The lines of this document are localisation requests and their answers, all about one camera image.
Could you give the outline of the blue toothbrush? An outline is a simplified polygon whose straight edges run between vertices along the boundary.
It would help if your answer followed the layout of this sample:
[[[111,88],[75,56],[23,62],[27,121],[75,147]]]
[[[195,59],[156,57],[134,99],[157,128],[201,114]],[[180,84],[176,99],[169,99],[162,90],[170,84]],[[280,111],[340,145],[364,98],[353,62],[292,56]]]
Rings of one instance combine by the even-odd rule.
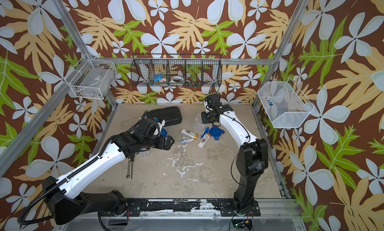
[[[209,129],[210,129],[210,128],[205,128],[203,134],[201,135],[201,138],[203,138],[204,135],[207,134],[207,133],[209,132]]]

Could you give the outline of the white bottle horizontal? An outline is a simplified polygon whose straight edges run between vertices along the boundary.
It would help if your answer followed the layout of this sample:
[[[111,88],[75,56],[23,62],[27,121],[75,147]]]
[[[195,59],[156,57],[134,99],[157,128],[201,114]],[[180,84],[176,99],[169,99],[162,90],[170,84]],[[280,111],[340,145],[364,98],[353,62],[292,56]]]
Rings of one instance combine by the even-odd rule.
[[[181,130],[181,133],[182,133],[183,135],[186,135],[186,136],[188,136],[188,137],[194,139],[194,140],[196,140],[196,139],[198,138],[198,134],[197,134],[197,133],[192,132],[192,131],[189,131],[189,130],[187,130],[187,129],[182,129],[182,130]]]

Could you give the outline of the white bottle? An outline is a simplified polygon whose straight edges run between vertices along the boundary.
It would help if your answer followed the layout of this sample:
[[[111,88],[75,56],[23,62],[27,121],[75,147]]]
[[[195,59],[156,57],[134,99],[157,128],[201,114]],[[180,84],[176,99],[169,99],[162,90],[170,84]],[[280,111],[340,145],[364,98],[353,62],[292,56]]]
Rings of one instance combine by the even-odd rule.
[[[202,136],[201,141],[198,143],[199,148],[204,148],[204,146],[207,144],[208,140],[211,138],[211,135],[206,133]]]

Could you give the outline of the toothpaste tube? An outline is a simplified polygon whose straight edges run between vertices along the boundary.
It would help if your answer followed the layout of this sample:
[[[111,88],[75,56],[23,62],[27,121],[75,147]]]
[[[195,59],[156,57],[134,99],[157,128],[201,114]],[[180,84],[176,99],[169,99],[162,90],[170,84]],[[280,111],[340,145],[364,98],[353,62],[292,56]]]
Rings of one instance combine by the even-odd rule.
[[[194,138],[184,138],[180,141],[181,144],[186,144],[186,143],[190,143],[192,141],[194,141],[195,139]]]

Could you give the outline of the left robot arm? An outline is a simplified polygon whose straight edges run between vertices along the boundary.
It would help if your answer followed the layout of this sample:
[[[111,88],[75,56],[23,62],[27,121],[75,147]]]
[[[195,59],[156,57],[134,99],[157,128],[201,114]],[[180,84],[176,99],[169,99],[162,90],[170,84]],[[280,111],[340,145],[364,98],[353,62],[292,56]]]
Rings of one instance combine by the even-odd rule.
[[[26,226],[53,219],[57,225],[63,225],[79,215],[93,212],[124,214],[127,201],[119,191],[88,194],[83,190],[117,163],[125,159],[133,161],[141,151],[151,148],[169,150],[175,141],[171,136],[161,134],[166,123],[160,117],[143,117],[128,131],[111,136],[99,153],[76,169],[58,178],[49,176],[43,181],[43,193],[23,210],[18,224]],[[40,201],[47,205],[50,216],[27,220],[27,214]]]

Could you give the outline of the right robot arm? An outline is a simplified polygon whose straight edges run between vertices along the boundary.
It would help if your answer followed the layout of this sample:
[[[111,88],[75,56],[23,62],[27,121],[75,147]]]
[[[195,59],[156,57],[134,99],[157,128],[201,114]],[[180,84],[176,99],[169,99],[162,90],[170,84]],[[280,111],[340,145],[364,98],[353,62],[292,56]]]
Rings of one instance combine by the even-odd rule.
[[[239,147],[234,162],[240,180],[234,192],[233,205],[238,214],[252,212],[256,214],[258,207],[254,199],[256,184],[265,169],[269,166],[268,144],[264,139],[258,139],[238,119],[233,108],[220,102],[218,94],[205,97],[205,111],[201,113],[204,124],[220,123]]]

